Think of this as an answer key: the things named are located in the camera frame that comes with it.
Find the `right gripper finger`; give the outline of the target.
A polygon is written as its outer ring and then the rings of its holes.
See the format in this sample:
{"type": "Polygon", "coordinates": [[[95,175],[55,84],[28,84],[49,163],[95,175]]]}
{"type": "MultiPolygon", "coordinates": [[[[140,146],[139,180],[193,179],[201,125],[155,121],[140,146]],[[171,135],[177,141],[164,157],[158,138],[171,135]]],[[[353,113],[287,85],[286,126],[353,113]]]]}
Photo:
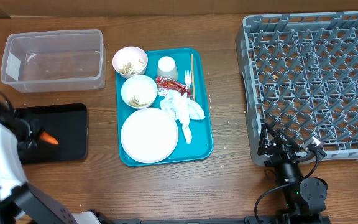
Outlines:
{"type": "Polygon", "coordinates": [[[269,133],[270,126],[269,124],[265,123],[261,125],[261,132],[260,132],[260,139],[258,143],[258,154],[266,154],[267,149],[269,148],[268,145],[266,145],[265,140],[267,133],[269,133]]]}
{"type": "Polygon", "coordinates": [[[276,129],[278,135],[282,138],[282,141],[289,146],[292,152],[300,152],[301,147],[297,144],[284,130],[276,129]]]}

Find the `orange carrot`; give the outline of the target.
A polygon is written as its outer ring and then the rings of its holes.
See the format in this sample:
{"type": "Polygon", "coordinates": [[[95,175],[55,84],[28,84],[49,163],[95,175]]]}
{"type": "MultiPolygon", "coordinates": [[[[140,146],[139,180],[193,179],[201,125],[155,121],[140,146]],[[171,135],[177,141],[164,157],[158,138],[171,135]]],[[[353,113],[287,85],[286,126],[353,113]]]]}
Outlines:
{"type": "Polygon", "coordinates": [[[58,145],[58,141],[46,131],[40,134],[39,139],[52,145],[58,145]]]}

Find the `white napkin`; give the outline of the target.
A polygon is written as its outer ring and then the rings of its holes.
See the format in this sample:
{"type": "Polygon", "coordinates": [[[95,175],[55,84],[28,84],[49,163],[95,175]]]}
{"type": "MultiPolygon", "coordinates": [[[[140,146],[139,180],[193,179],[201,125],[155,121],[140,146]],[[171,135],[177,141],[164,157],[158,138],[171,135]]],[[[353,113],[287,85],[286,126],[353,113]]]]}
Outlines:
{"type": "Polygon", "coordinates": [[[168,90],[165,98],[160,102],[160,108],[167,112],[175,121],[179,120],[187,144],[192,142],[190,130],[191,120],[204,120],[205,113],[201,106],[191,100],[187,93],[168,90]]]}

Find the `white plastic fork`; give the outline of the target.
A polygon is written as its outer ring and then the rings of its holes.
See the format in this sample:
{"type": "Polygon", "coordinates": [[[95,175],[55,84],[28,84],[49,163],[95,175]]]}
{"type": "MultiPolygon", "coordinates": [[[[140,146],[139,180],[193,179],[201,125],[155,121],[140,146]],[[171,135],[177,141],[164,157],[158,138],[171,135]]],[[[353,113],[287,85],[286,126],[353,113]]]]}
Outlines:
{"type": "Polygon", "coordinates": [[[190,88],[192,84],[192,75],[190,70],[185,71],[185,77],[184,77],[185,85],[190,88]]]}

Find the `wooden chopstick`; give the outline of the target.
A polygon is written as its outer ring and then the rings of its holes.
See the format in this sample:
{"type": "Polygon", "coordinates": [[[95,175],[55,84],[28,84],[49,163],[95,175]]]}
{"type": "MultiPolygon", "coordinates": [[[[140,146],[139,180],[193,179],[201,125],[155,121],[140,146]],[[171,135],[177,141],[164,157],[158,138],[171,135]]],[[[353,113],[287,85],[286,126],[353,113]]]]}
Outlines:
{"type": "Polygon", "coordinates": [[[195,101],[196,96],[195,96],[195,74],[194,74],[194,57],[193,57],[193,54],[191,54],[191,88],[192,88],[193,101],[195,101]]]}

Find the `red snack wrapper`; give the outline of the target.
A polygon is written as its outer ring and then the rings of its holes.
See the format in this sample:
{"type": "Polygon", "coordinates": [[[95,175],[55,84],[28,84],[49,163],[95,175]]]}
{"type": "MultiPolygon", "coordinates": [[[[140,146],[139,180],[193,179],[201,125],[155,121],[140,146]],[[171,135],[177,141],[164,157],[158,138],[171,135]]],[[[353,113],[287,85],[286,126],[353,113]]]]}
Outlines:
{"type": "Polygon", "coordinates": [[[189,87],[182,84],[174,79],[166,77],[156,77],[155,82],[157,84],[158,95],[165,96],[168,90],[175,90],[180,92],[182,95],[187,93],[187,97],[192,98],[192,92],[189,87]]]}

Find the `peanuts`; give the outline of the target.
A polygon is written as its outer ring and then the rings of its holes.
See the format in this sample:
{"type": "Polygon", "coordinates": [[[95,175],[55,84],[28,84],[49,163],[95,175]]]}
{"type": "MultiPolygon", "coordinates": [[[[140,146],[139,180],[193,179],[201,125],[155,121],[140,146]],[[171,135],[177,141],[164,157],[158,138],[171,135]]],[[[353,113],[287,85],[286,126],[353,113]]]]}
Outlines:
{"type": "Polygon", "coordinates": [[[125,75],[134,75],[140,73],[145,67],[146,63],[140,58],[124,64],[122,68],[119,69],[119,72],[125,75]]]}

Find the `white bowl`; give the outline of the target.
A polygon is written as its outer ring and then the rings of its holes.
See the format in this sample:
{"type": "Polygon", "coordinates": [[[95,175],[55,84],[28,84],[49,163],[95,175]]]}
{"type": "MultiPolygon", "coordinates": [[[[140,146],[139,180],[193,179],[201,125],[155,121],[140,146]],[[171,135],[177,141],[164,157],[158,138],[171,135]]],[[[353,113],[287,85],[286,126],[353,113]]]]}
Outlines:
{"type": "Polygon", "coordinates": [[[147,75],[136,75],[128,78],[122,85],[121,98],[128,105],[133,96],[136,96],[142,103],[148,103],[143,108],[150,107],[157,97],[157,84],[155,80],[147,75]]]}

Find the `pink bowl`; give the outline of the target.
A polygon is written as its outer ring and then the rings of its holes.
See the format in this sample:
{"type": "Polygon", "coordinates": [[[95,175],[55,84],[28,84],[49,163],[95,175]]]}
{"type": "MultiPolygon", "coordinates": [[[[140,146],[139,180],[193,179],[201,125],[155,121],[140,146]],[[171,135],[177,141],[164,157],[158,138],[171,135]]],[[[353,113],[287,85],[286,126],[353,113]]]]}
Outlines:
{"type": "Polygon", "coordinates": [[[115,71],[123,78],[128,79],[136,75],[144,75],[148,64],[148,56],[144,50],[139,47],[129,46],[124,47],[116,52],[112,59],[112,65],[115,71]],[[130,61],[142,59],[146,63],[146,67],[140,72],[134,75],[125,75],[119,72],[119,69],[122,68],[124,64],[127,64],[130,61]]]}

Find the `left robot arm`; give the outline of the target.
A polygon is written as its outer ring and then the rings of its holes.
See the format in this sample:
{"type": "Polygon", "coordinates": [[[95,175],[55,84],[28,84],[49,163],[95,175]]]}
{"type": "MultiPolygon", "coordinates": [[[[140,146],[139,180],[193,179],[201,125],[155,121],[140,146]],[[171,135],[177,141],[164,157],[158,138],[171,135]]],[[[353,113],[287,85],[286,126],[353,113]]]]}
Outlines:
{"type": "Polygon", "coordinates": [[[23,215],[28,215],[31,223],[109,223],[96,210],[71,213],[29,183],[19,154],[37,148],[39,139],[48,138],[31,113],[17,113],[7,98],[0,100],[0,223],[15,223],[23,215]]]}

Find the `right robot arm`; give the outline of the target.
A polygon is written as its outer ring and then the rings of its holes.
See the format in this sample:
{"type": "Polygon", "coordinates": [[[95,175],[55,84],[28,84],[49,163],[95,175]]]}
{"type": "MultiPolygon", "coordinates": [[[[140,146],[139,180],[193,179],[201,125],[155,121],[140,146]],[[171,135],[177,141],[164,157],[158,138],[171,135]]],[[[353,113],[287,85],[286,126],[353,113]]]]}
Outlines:
{"type": "Polygon", "coordinates": [[[326,157],[323,143],[311,137],[300,146],[282,129],[274,130],[269,124],[261,127],[258,155],[268,155],[264,162],[268,171],[275,176],[277,186],[263,193],[254,205],[254,219],[257,223],[329,223],[324,217],[328,184],[313,177],[321,159],[326,157]],[[257,212],[260,201],[278,190],[283,192],[285,209],[276,215],[260,217],[257,212]]]}

